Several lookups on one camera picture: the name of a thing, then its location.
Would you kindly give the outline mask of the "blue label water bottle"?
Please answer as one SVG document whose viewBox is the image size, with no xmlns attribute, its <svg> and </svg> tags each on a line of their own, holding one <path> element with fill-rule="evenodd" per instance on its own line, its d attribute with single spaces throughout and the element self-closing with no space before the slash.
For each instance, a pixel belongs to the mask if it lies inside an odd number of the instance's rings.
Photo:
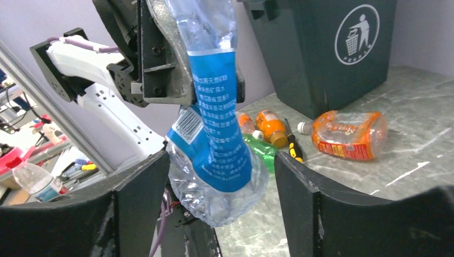
<svg viewBox="0 0 454 257">
<path fill-rule="evenodd" d="M 175 196 L 221 227 L 264 195 L 269 175 L 243 140 L 236 116 L 237 23 L 230 1 L 167 1 L 188 54 L 197 104 L 181 106 L 167 133 Z"/>
</svg>

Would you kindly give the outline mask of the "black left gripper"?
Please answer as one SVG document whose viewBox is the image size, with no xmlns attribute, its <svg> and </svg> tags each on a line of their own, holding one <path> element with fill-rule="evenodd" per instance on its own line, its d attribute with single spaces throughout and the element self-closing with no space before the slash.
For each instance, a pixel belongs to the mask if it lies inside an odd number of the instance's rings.
<svg viewBox="0 0 454 257">
<path fill-rule="evenodd" d="M 165 1 L 93 1 L 93 4 L 124 57 L 107 66 L 124 101 L 141 108 L 148 103 L 195 104 L 188 55 Z M 133 93 L 132 83 L 140 80 L 139 27 L 142 93 Z"/>
</svg>

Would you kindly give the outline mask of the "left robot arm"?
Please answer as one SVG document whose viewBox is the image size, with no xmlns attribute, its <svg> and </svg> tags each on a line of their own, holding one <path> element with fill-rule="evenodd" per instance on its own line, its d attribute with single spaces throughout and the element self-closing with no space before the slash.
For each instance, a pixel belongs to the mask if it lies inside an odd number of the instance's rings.
<svg viewBox="0 0 454 257">
<path fill-rule="evenodd" d="M 53 90 L 111 127 L 140 159 L 164 138 L 127 106 L 201 106 L 185 43 L 165 1 L 94 1 L 114 47 L 92 42 L 82 28 L 30 48 Z"/>
</svg>

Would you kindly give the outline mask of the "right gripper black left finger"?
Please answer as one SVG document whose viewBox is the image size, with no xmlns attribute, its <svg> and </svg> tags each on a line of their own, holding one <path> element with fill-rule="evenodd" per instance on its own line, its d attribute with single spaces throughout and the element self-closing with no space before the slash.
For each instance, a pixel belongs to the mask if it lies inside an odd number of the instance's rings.
<svg viewBox="0 0 454 257">
<path fill-rule="evenodd" d="M 148 256 L 170 160 L 165 151 L 50 202 L 1 207 L 1 256 Z"/>
</svg>

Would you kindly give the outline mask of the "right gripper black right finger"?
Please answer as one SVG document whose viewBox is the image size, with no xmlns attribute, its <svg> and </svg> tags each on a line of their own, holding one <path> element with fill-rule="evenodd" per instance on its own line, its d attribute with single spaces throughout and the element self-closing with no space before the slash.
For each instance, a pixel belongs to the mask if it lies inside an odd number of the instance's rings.
<svg viewBox="0 0 454 257">
<path fill-rule="evenodd" d="M 392 201 L 349 188 L 285 152 L 274 164 L 291 256 L 453 256 L 453 186 Z"/>
</svg>

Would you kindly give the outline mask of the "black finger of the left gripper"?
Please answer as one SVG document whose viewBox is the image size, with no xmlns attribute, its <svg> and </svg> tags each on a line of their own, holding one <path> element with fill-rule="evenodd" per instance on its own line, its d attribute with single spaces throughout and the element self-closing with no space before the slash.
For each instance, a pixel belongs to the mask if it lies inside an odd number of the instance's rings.
<svg viewBox="0 0 454 257">
<path fill-rule="evenodd" d="M 245 101 L 245 79 L 239 67 L 236 67 L 237 75 L 237 103 Z"/>
</svg>

